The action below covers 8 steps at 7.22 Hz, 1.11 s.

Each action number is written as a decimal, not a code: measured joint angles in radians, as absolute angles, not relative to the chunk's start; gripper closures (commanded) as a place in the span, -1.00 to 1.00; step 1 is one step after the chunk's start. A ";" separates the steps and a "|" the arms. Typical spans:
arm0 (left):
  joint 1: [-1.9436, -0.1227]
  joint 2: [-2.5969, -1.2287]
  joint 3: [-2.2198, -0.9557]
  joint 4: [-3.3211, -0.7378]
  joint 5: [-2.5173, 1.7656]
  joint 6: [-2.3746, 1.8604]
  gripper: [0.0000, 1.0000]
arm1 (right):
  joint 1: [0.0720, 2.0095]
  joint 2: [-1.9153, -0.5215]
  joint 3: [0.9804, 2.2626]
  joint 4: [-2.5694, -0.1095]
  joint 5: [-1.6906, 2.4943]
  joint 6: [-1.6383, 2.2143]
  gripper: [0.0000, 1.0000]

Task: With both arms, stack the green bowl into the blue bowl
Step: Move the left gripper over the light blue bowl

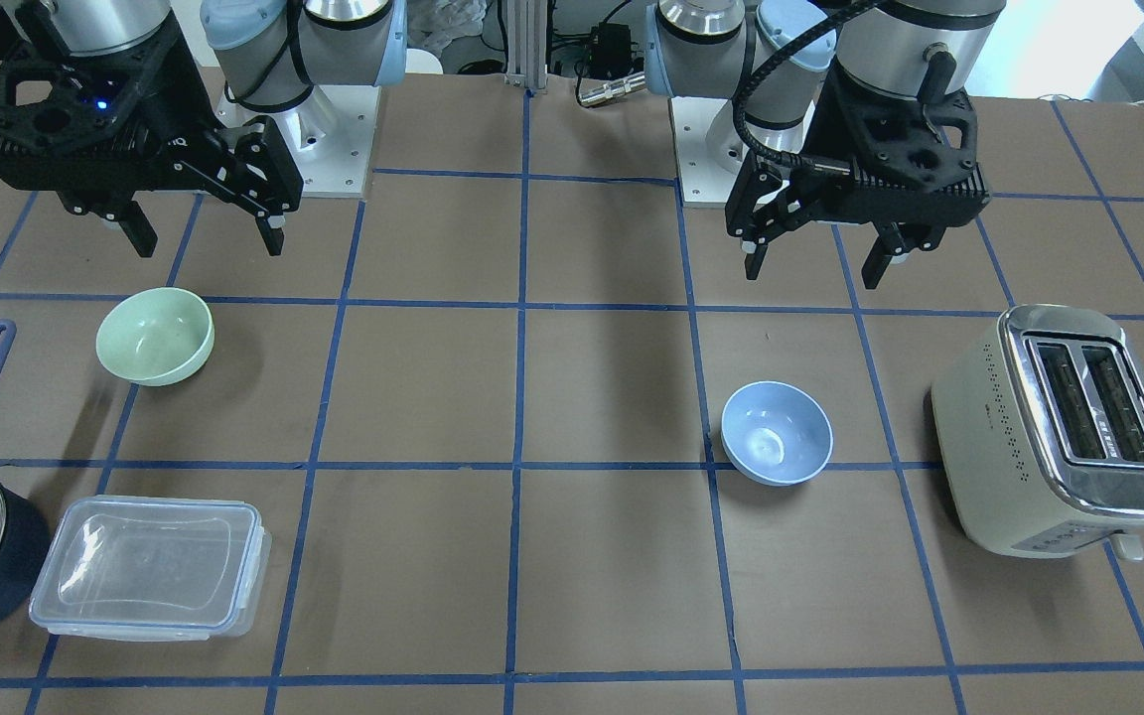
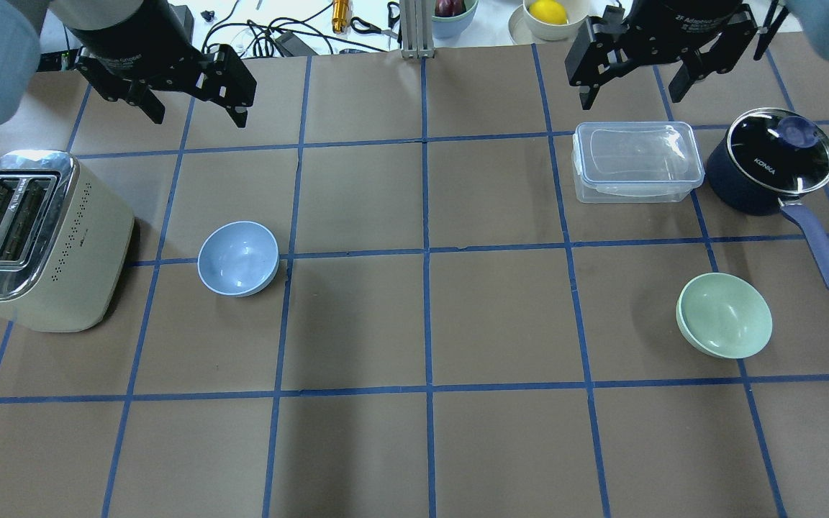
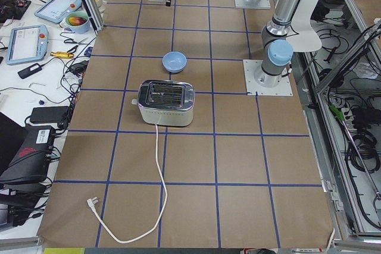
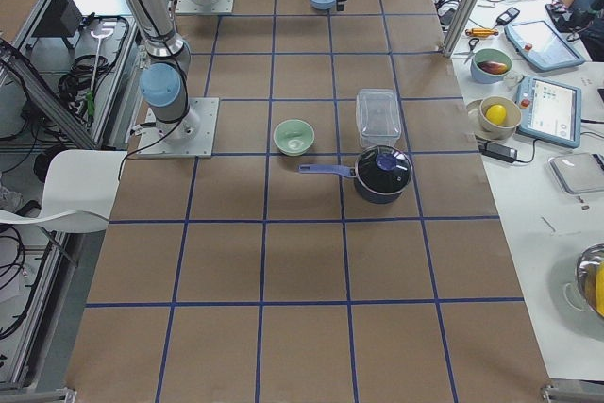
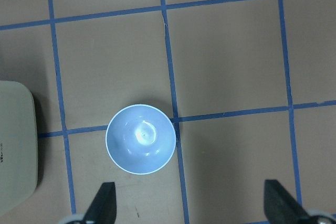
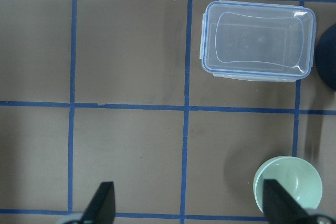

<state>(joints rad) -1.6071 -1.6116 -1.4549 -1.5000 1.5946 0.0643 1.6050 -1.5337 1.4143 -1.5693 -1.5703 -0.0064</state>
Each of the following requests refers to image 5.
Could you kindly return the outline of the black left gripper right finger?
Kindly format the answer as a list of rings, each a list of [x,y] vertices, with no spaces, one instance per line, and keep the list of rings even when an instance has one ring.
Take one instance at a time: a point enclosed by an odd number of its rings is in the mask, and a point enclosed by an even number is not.
[[[310,222],[308,213],[275,179],[264,182],[264,214],[271,224]]]

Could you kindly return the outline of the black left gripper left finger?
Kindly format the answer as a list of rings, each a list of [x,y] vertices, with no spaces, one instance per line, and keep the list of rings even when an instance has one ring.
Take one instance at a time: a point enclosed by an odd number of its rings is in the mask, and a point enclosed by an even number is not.
[[[83,223],[115,223],[117,217],[115,188],[114,182],[102,183],[83,217]]]

